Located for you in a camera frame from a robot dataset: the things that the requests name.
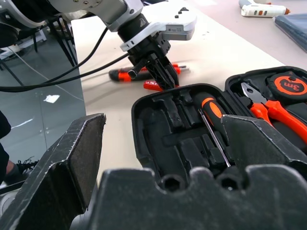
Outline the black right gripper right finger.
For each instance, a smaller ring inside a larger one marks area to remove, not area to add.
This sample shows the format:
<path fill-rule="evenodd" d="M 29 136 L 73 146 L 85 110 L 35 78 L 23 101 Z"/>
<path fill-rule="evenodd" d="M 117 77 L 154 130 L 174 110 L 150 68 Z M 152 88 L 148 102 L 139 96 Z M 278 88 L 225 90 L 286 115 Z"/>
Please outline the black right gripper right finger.
<path fill-rule="evenodd" d="M 266 121 L 246 116 L 224 115 L 221 119 L 238 168 L 281 164 L 306 168 L 307 156 Z"/>

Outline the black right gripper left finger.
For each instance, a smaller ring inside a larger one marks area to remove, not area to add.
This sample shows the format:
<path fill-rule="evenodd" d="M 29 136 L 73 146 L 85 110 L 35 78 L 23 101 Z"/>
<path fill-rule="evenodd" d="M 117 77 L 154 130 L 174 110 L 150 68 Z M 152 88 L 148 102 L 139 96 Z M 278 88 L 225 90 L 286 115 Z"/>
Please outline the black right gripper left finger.
<path fill-rule="evenodd" d="M 74 120 L 44 153 L 0 218 L 2 230 L 68 230 L 89 206 L 106 115 Z"/>

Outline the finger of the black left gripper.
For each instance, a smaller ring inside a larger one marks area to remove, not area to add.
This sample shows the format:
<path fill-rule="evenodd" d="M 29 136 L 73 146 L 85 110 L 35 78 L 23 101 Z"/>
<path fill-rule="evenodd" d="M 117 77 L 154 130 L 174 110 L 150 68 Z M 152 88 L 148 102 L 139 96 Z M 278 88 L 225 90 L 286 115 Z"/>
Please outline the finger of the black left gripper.
<path fill-rule="evenodd" d="M 173 67 L 173 65 L 169 62 L 168 64 L 165 65 L 165 69 L 168 72 L 172 83 L 175 86 L 178 86 L 179 85 L 178 74 L 177 74 L 177 71 L 175 70 L 175 68 Z"/>
<path fill-rule="evenodd" d="M 158 57 L 156 54 L 150 54 L 145 65 L 152 77 L 163 90 L 175 88 L 175 85 L 172 83 L 169 74 L 165 69 L 165 65 L 169 62 L 170 61 L 167 57 Z"/>

